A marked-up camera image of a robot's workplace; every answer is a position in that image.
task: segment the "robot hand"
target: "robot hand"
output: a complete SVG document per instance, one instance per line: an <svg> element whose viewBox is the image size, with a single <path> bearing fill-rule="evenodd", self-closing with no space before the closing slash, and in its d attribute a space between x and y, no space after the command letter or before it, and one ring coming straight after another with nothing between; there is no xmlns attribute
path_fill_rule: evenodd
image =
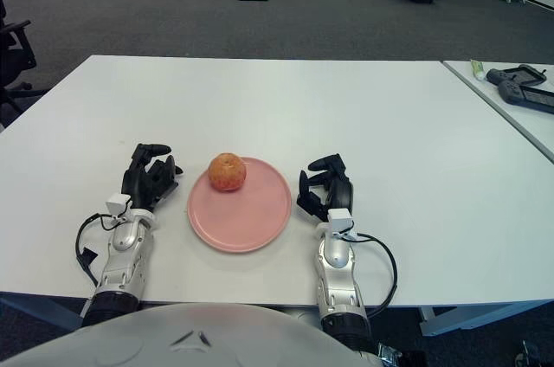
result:
<svg viewBox="0 0 554 367"><path fill-rule="evenodd" d="M315 215L322 222L327 221L330 209L348 209L352 212L353 187L345 175L346 167L340 155L330 155L313 161L308 165L309 171L324 171L313 177L300 172L299 194L296 203L310 216ZM325 204L310 191L310 187L323 185L329 193Z"/></svg>
<svg viewBox="0 0 554 367"><path fill-rule="evenodd" d="M75 244L77 261L97 286L90 306L84 311L83 326L134 312L139 307L154 242L151 231L156 226L156 218L152 212L178 186L175 176L183 173L171 155L165 162L156 160L148 171L146 166L153 158L170 152L171 148L166 145L138 144L123 176L121 193L113 194L106 202L109 214L95 214L81 226ZM103 217L112 219L111 227L106 227ZM87 248L83 253L79 250L82 230L97 218L105 230L112 231L108 260L99 281L88 267L96 253Z"/></svg>
<svg viewBox="0 0 554 367"><path fill-rule="evenodd" d="M122 194L131 196L132 208L152 212L158 201L178 186L175 175L182 174L183 170L175 166L172 155L165 162L156 160L148 171L145 170L154 157L170 152L171 148L166 145L137 145L121 187Z"/></svg>

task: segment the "white table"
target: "white table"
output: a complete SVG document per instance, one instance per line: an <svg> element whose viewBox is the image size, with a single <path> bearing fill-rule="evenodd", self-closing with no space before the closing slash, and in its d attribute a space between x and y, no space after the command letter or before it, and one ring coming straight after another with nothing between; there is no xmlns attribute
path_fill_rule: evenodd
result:
<svg viewBox="0 0 554 367"><path fill-rule="evenodd" d="M473 77L469 61L444 61L444 64L554 162L554 114L506 103L500 97L498 88L494 84L486 80L479 81ZM517 67L519 64L484 62L483 67L486 73L491 68L505 70ZM554 66L547 64L532 64L532 66L539 71L546 69L545 74L548 79L535 88L554 93Z"/></svg>
<svg viewBox="0 0 554 367"><path fill-rule="evenodd" d="M0 291L91 296L75 234L119 191L139 142L170 145L185 171L156 211L146 301L315 305L318 221L298 207L249 254L192 231L188 193L221 151L273 164L293 200L300 169L339 152L357 229L395 254L393 306L554 299L554 166L439 62L122 56L90 57L0 134ZM82 238L100 253L96 274L107 236ZM378 246L355 249L375 306L389 262ZM425 333L444 331L437 319Z"/></svg>

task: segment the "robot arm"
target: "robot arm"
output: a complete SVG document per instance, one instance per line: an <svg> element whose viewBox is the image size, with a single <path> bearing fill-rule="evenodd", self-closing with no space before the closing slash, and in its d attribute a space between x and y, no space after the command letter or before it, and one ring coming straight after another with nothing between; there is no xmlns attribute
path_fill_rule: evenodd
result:
<svg viewBox="0 0 554 367"><path fill-rule="evenodd" d="M152 212L156 204L178 186L175 176L183 173L175 166L171 155L165 162L156 160L148 171L145 167L152 158L170 152L169 146L139 144L123 177L121 194L112 195L106 202L108 215L98 215L100 219L111 217L113 225L107 230L113 232L108 242L108 260L84 316L83 326L137 310L146 282L145 267L153 246L151 231L156 227L156 217ZM82 267L86 252L87 249L80 254L77 248L77 260Z"/></svg>
<svg viewBox="0 0 554 367"><path fill-rule="evenodd" d="M323 171L308 178L300 173L300 189L297 204L310 215L316 215L323 222L318 225L320 241L315 266L318 271L317 300L319 317L323 331L337 341L359 351L363 357L373 358L376 351L370 332L368 314L358 284L354 280L355 255L353 242L376 241L381 245L393 267L394 280L387 299L370 316L381 312L392 300L396 290L396 263L389 248L370 235L359 234L357 240L351 217L353 187L345 175L345 164L340 155L335 154L318 159L308 166L310 171ZM325 204L310 191L310 186L323 185L328 191Z"/></svg>

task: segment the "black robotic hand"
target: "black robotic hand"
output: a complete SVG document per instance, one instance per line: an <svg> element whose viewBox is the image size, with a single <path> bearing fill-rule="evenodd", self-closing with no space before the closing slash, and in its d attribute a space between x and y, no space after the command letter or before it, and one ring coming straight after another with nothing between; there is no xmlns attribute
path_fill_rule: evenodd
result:
<svg viewBox="0 0 554 367"><path fill-rule="evenodd" d="M308 165L309 171L324 171L313 177L300 172L299 191L296 203L311 216L315 215L321 221L327 221L329 209L348 209L352 212L354 189L350 179L345 175L346 166L340 155L330 155L313 161ZM310 187L323 185L329 192L325 204L310 191Z"/></svg>
<svg viewBox="0 0 554 367"><path fill-rule="evenodd" d="M157 159L148 171L145 169L154 157L170 152L171 148L166 145L137 145L121 186L121 194L131 196L133 209L152 212L159 200L177 187L175 175L182 174L183 170L175 166L172 155L165 162Z"/></svg>

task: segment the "table leg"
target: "table leg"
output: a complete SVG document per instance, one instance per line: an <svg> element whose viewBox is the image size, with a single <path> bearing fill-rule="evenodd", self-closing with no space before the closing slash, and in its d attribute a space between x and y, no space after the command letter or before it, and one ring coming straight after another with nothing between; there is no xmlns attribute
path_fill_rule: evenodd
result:
<svg viewBox="0 0 554 367"><path fill-rule="evenodd" d="M81 327L82 318L79 314L45 296L0 293L0 302L64 330L74 331Z"/></svg>
<svg viewBox="0 0 554 367"><path fill-rule="evenodd" d="M424 337L432 337L453 330L472 330L478 326L490 324L504 318L551 302L550 300L533 300L516 302L513 304L491 304L458 306L457 308L435 315L431 306L422 306L420 314L422 322L419 324Z"/></svg>

